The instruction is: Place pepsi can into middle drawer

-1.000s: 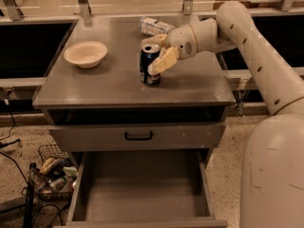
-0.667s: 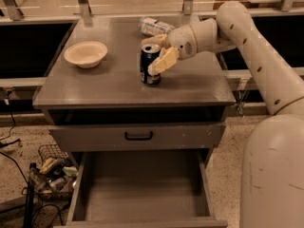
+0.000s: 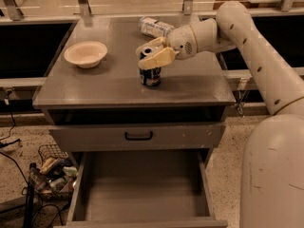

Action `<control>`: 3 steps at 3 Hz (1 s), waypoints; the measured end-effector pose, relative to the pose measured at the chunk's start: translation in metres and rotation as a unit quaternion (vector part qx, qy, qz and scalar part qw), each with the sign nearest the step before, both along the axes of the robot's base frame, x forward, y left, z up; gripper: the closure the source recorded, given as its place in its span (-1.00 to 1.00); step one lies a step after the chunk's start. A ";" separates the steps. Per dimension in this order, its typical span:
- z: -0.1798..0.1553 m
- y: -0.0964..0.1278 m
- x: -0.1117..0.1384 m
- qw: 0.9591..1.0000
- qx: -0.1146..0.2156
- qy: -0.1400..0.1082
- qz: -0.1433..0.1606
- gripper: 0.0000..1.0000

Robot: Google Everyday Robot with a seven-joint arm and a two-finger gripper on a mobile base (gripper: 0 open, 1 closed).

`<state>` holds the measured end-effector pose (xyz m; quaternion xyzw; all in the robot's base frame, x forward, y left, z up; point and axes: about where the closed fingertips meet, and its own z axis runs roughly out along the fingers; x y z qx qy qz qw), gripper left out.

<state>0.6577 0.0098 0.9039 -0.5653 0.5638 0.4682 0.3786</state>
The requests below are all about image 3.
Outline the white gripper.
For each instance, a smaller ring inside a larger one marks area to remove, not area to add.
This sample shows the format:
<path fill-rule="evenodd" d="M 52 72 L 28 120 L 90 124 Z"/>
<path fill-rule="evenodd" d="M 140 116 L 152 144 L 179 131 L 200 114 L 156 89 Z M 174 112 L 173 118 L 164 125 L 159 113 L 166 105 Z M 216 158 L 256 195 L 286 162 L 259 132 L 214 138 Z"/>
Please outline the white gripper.
<path fill-rule="evenodd" d="M 191 26 L 172 30 L 165 38 L 158 37 L 136 49 L 140 57 L 138 67 L 142 70 L 154 69 L 170 65 L 175 59 L 185 60 L 197 54 L 197 42 Z"/>

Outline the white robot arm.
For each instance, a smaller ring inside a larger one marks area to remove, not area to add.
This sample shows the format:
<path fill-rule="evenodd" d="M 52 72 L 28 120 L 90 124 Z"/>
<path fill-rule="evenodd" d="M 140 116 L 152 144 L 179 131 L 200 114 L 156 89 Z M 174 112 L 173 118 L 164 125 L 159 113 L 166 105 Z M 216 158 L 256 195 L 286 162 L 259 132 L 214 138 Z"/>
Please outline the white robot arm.
<path fill-rule="evenodd" d="M 244 148 L 240 228 L 304 228 L 304 81 L 258 31 L 249 11 L 227 1 L 214 19 L 176 28 L 136 49 L 140 69 L 236 47 L 271 117 Z"/>

